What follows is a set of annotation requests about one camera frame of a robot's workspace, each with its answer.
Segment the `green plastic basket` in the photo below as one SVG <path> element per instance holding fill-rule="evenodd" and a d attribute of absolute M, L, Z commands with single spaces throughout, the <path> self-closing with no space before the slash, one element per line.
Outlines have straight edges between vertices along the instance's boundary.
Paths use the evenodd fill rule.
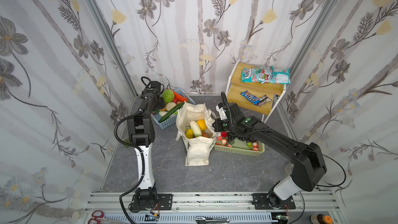
<path fill-rule="evenodd" d="M 261 153 L 265 151 L 264 149 L 264 144 L 261 142 L 258 142 L 258 150 L 259 151 L 252 151 L 252 150 L 245 150 L 245 149 L 240 149 L 240 148 L 233 148 L 233 147 L 227 147 L 227 146 L 214 146 L 214 150 L 220 151 L 220 152 L 231 152 L 231 153 L 236 153 L 236 154 L 242 154 L 242 155 L 249 155 L 249 156 L 259 156 Z"/>

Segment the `teal candy package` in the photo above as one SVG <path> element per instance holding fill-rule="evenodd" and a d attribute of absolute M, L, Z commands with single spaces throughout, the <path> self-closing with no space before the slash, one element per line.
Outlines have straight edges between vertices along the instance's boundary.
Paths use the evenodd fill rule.
<path fill-rule="evenodd" d="M 289 69 L 273 69 L 272 79 L 268 83 L 273 84 L 290 84 L 290 70 Z"/>
<path fill-rule="evenodd" d="M 253 67 L 253 68 L 244 68 L 242 70 L 242 82 L 260 82 L 265 83 L 272 79 L 273 76 L 273 68 L 270 66 L 267 67 Z"/>
<path fill-rule="evenodd" d="M 250 101 L 253 104 L 257 104 L 258 102 L 261 101 L 259 98 L 249 93 L 249 91 L 241 92 L 240 95 L 244 96 L 246 99 L 248 99 L 248 101 Z"/>

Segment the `blue plastic basket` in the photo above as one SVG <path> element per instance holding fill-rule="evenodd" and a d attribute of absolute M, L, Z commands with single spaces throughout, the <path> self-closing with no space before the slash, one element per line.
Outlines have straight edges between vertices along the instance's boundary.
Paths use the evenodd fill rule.
<path fill-rule="evenodd" d="M 182 97 L 185 97 L 188 99 L 188 102 L 195 105 L 195 102 L 185 94 L 184 91 L 182 91 L 181 88 L 177 88 L 176 90 L 174 90 L 174 92 L 178 93 L 179 95 L 181 95 Z M 160 116 L 158 113 L 156 115 L 151 115 L 153 120 L 160 126 L 160 128 L 163 130 L 164 128 L 170 126 L 171 124 L 174 124 L 176 122 L 177 119 L 177 114 L 173 114 L 171 117 L 169 117 L 168 119 L 166 119 L 165 121 L 163 121 L 162 123 L 159 123 L 159 120 L 162 116 Z"/>

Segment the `carrot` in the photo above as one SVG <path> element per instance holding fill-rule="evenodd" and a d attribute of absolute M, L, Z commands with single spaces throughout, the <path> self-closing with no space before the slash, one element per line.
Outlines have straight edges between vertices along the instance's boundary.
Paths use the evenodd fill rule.
<path fill-rule="evenodd" d="M 188 99 L 186 97 L 182 97 L 181 95 L 179 95 L 178 93 L 174 92 L 174 96 L 177 98 L 177 100 L 179 100 L 180 102 L 184 102 L 187 101 Z"/>

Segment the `wall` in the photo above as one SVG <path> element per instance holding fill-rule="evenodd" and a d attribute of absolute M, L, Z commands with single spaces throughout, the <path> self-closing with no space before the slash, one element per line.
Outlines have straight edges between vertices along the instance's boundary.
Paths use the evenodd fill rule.
<path fill-rule="evenodd" d="M 2 222 L 75 223 L 133 98 L 85 0 L 0 0 Z"/>
<path fill-rule="evenodd" d="M 326 0 L 96 0 L 138 88 L 225 90 L 238 58 L 287 68 Z"/>
<path fill-rule="evenodd" d="M 302 142 L 339 161 L 349 223 L 396 223 L 398 0 L 340 0 L 292 79 L 285 108 Z M 341 169 L 326 159 L 323 185 Z"/>

